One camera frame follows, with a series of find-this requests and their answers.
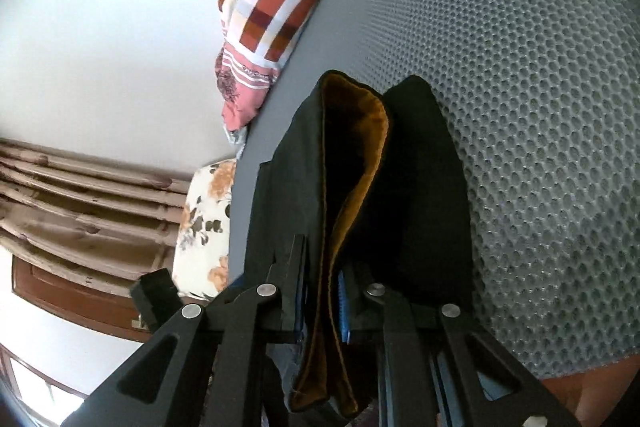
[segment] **pillow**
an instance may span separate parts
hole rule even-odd
[[[172,277],[183,296],[211,300],[228,284],[229,216],[236,160],[196,171],[182,212]]]

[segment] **brown door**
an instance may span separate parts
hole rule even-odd
[[[38,308],[101,333],[145,342],[132,299],[70,282],[14,257],[14,293]]]

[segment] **orange fabric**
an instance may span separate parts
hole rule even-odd
[[[330,295],[333,292],[338,253],[380,168],[389,131],[389,121],[384,105],[378,97],[370,90],[353,84],[348,78],[338,73],[325,77],[322,84],[322,99],[324,124],[328,118],[344,120],[344,124],[340,126],[340,135],[324,136],[325,153],[327,153],[327,140],[346,140],[350,153],[353,152],[354,155],[362,157],[364,171],[346,195],[331,230],[329,230],[331,224],[326,222],[325,216],[324,255],[320,267],[322,279],[318,285],[316,320],[311,332],[308,353],[305,354],[303,368],[294,387],[291,407],[293,410],[305,409],[333,394],[341,414],[349,417],[355,415],[362,407],[358,404],[351,388],[340,336],[335,328],[336,318]],[[332,190],[326,185],[326,173],[324,180],[326,199],[327,191]]]

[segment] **metal screw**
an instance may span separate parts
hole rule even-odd
[[[260,284],[257,289],[258,295],[260,297],[270,297],[274,293],[276,293],[276,291],[278,291],[278,289],[271,283]]]
[[[455,304],[445,304],[442,307],[442,314],[450,319],[455,319],[456,317],[460,317],[460,308]]]
[[[185,319],[194,319],[195,317],[200,315],[201,311],[202,308],[200,308],[200,306],[198,306],[197,304],[187,304],[184,308],[182,308],[182,316]]]
[[[385,285],[380,284],[379,282],[374,282],[367,288],[367,293],[372,297],[382,297],[385,294],[385,291]]]
[[[546,416],[529,416],[522,424],[522,427],[546,427],[547,423]]]

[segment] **black plastic mount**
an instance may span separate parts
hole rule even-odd
[[[232,285],[206,308],[180,305],[164,323],[177,291],[168,273],[145,275],[132,295],[158,330],[63,427],[259,426],[266,344],[293,344],[302,333],[305,264],[305,237],[297,235],[265,283]],[[381,427],[579,427],[455,304],[410,303],[372,286],[363,266],[344,266],[340,280],[343,340],[378,349]]]

